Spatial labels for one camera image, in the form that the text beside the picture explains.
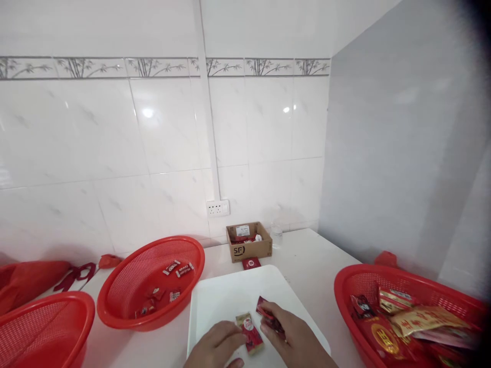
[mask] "gray wall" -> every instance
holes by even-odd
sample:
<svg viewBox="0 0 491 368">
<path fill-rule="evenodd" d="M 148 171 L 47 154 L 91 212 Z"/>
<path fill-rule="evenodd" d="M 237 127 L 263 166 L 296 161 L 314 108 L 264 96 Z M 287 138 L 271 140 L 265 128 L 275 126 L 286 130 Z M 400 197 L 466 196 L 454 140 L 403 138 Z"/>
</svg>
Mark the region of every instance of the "gray wall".
<svg viewBox="0 0 491 368">
<path fill-rule="evenodd" d="M 490 115 L 476 35 L 452 4 L 403 0 L 333 58 L 319 233 L 476 294 L 455 271 L 471 262 L 449 259 L 488 246 Z"/>
</svg>

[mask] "red colander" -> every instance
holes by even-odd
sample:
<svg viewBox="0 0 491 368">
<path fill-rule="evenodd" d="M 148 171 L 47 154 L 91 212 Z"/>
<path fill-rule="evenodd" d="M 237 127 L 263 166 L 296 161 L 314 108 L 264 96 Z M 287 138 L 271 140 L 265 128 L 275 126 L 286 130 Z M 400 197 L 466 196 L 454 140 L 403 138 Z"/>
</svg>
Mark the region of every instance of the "red colander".
<svg viewBox="0 0 491 368">
<path fill-rule="evenodd" d="M 0 368 L 80 368 L 95 307 L 90 295 L 64 292 L 0 317 Z"/>
<path fill-rule="evenodd" d="M 192 263 L 194 270 L 178 278 L 163 270 L 174 260 L 179 267 Z M 205 252 L 201 244 L 190 237 L 175 236 L 156 240 L 138 249 L 121 262 L 109 275 L 97 298 L 97 313 L 101 321 L 115 329 L 136 331 L 155 330 L 179 315 L 191 301 L 191 291 L 205 267 Z M 138 311 L 149 300 L 148 291 L 164 290 L 160 300 L 154 300 L 156 311 L 139 316 Z M 170 293 L 180 292 L 171 302 Z"/>
<path fill-rule="evenodd" d="M 483 302 L 400 269 L 368 264 L 345 267 L 336 276 L 334 294 L 353 343 L 368 368 L 387 368 L 387 366 L 372 349 L 351 317 L 353 306 L 350 296 L 363 294 L 371 305 L 377 305 L 379 286 L 406 292 L 414 296 L 421 305 L 441 306 L 476 328 L 479 328 L 487 314 L 486 304 Z M 428 368 L 439 367 L 439 365 L 432 361 L 419 361 L 405 364 L 404 367 Z"/>
</svg>

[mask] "white electrical conduit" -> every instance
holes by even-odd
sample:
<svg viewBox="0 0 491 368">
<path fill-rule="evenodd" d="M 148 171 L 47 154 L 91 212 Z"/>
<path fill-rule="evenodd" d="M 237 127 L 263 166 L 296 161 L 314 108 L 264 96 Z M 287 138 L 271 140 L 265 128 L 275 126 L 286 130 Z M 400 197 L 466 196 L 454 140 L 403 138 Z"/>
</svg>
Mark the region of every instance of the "white electrical conduit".
<svg viewBox="0 0 491 368">
<path fill-rule="evenodd" d="M 201 85 L 203 87 L 203 108 L 205 110 L 206 131 L 210 149 L 211 174 L 213 179 L 213 200 L 220 200 L 220 185 L 218 183 L 218 166 L 216 165 L 215 134 L 213 133 L 213 115 L 211 111 L 210 86 L 206 68 L 205 33 L 200 0 L 193 0 L 194 24 L 198 46 L 198 65 Z"/>
</svg>

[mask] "hand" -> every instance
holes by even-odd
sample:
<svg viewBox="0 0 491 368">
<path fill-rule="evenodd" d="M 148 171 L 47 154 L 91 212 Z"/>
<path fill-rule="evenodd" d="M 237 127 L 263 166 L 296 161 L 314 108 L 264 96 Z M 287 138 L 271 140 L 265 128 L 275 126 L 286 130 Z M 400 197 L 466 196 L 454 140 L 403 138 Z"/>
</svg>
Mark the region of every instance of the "hand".
<svg viewBox="0 0 491 368">
<path fill-rule="evenodd" d="M 276 303 L 264 302 L 261 307 L 271 312 L 285 330 L 286 341 L 269 328 L 264 319 L 261 323 L 261 331 L 288 368 L 338 368 L 304 320 L 281 309 Z"/>
<path fill-rule="evenodd" d="M 247 338 L 233 322 L 215 324 L 196 344 L 184 364 L 184 368 L 224 368 L 227 360 Z M 244 361 L 235 359 L 227 368 L 242 368 Z"/>
</svg>

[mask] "decorative tile border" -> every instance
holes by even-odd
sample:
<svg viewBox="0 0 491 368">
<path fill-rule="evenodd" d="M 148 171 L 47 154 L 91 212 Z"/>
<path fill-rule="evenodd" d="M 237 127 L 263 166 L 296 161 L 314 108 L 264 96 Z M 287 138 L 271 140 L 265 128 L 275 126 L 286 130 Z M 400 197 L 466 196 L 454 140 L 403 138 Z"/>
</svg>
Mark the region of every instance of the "decorative tile border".
<svg viewBox="0 0 491 368">
<path fill-rule="evenodd" d="M 208 77 L 328 76 L 330 59 L 207 58 Z M 0 80 L 199 77 L 196 57 L 0 56 Z"/>
</svg>

